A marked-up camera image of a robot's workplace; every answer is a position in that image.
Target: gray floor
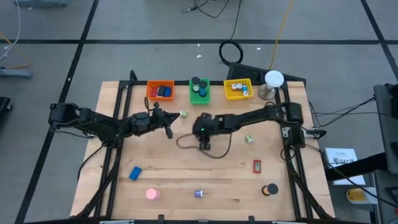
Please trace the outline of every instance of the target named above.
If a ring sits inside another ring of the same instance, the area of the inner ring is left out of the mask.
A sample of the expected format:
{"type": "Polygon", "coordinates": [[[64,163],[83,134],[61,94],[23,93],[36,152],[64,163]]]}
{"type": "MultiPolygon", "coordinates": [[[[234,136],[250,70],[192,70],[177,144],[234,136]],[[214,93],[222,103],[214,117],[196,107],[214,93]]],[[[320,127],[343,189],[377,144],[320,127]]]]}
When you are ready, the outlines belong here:
{"type": "MultiPolygon", "coordinates": [[[[92,0],[70,0],[63,9],[23,9],[22,39],[79,39],[92,0]]],[[[275,39],[288,0],[242,1],[236,39],[275,39]]],[[[204,10],[215,14],[224,1],[210,2],[204,10]]],[[[368,1],[385,39],[398,39],[395,0],[368,1]]],[[[100,0],[88,39],[226,39],[233,30],[237,0],[217,19],[198,11],[181,14],[191,6],[183,0],[100,0]]],[[[16,36],[16,7],[0,2],[0,32],[16,36]]],[[[282,39],[376,40],[359,0],[294,1],[282,39]]],[[[72,44],[20,44],[32,60],[31,80],[0,79],[0,96],[12,98],[14,110],[0,132],[0,219],[13,223],[48,129],[49,104],[56,102],[75,54],[72,44]]],[[[267,68],[273,45],[243,44],[243,63],[267,68]]],[[[389,46],[398,57],[398,46],[389,46]]],[[[228,60],[236,50],[226,47],[228,60]]],[[[23,62],[13,51],[2,66],[23,62]]],[[[274,68],[307,79],[307,94],[318,112],[360,103],[373,95],[373,86],[396,83],[380,45],[279,45],[274,68]]],[[[67,102],[95,108],[101,82],[127,79],[133,69],[139,79],[183,80],[192,76],[222,80],[228,72],[218,57],[218,44],[86,44],[67,102]]],[[[374,103],[359,111],[375,111],[374,103]]],[[[321,147],[353,147],[359,158],[382,151],[377,116],[347,116],[326,128],[321,147]]],[[[76,189],[76,173],[86,141],[56,134],[26,221],[67,218],[76,189]]],[[[369,222],[369,213],[353,208],[344,198],[346,188],[331,187],[336,216],[369,222]]]]}

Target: yellow bin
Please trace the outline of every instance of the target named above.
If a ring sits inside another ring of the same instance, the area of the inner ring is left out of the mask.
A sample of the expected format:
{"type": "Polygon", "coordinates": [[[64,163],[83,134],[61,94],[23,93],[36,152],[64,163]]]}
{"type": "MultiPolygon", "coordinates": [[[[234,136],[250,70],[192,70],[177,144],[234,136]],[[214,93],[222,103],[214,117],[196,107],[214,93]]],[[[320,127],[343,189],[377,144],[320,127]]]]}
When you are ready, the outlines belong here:
{"type": "Polygon", "coordinates": [[[242,78],[238,80],[224,80],[225,96],[228,100],[244,100],[253,97],[253,88],[250,78],[242,78]],[[242,83],[248,86],[249,96],[244,96],[241,90],[232,90],[232,84],[242,83]]]}

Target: white cable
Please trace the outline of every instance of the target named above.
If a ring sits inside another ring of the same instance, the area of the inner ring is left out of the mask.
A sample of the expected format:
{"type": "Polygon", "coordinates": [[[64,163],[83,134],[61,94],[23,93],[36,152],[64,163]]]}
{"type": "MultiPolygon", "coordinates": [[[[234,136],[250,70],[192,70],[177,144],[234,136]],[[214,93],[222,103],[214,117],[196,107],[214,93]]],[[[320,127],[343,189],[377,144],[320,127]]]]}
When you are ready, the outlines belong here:
{"type": "Polygon", "coordinates": [[[8,47],[8,49],[6,50],[6,52],[0,57],[0,61],[8,54],[8,52],[10,52],[10,50],[17,44],[18,40],[19,40],[19,35],[21,34],[21,11],[19,9],[19,3],[18,0],[15,0],[15,3],[17,4],[17,8],[18,8],[18,35],[17,38],[15,39],[15,42],[8,47]]]}

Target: orange bin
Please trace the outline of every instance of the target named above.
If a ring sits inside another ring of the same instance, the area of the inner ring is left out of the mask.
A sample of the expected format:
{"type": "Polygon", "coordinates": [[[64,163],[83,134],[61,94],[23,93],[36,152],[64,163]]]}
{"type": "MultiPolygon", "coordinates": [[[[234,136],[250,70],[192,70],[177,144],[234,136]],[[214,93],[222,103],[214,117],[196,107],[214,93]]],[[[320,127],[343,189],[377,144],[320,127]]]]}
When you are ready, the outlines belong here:
{"type": "Polygon", "coordinates": [[[174,80],[149,80],[147,82],[147,97],[152,101],[172,101],[174,97],[174,80]],[[172,88],[171,96],[170,97],[150,96],[152,89],[158,88],[161,85],[172,88]]]}

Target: yellow cable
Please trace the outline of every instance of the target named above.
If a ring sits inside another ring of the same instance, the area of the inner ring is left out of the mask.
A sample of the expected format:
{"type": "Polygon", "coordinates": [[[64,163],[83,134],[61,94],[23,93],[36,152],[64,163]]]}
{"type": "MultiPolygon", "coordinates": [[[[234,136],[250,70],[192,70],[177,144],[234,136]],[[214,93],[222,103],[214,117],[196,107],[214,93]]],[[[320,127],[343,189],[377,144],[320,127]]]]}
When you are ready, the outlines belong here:
{"type": "MultiPolygon", "coordinates": [[[[0,36],[1,36],[4,40],[6,40],[8,44],[12,45],[12,42],[11,42],[3,33],[0,33],[0,36]]],[[[29,66],[31,65],[31,62],[30,62],[29,58],[26,57],[26,55],[24,55],[24,54],[18,49],[17,46],[14,46],[14,48],[15,48],[15,50],[17,51],[17,53],[19,53],[19,55],[20,55],[23,59],[25,59],[25,60],[27,61],[27,64],[25,64],[25,65],[13,65],[13,66],[10,66],[10,67],[6,67],[6,69],[16,69],[16,68],[27,68],[27,67],[29,67],[29,66]]]]}
{"type": "Polygon", "coordinates": [[[282,29],[283,29],[284,26],[285,26],[286,18],[287,18],[287,16],[289,15],[290,8],[292,7],[292,4],[293,4],[293,0],[290,0],[290,1],[289,1],[289,6],[288,6],[288,8],[287,8],[287,10],[286,10],[286,13],[285,13],[284,19],[283,19],[283,21],[282,21],[282,24],[280,25],[278,36],[276,37],[276,40],[275,40],[274,51],[272,52],[272,59],[271,59],[271,64],[269,65],[269,70],[272,69],[272,66],[273,66],[273,64],[274,64],[275,53],[276,53],[276,48],[278,47],[279,37],[280,37],[280,35],[281,35],[281,33],[282,33],[282,29]]]}

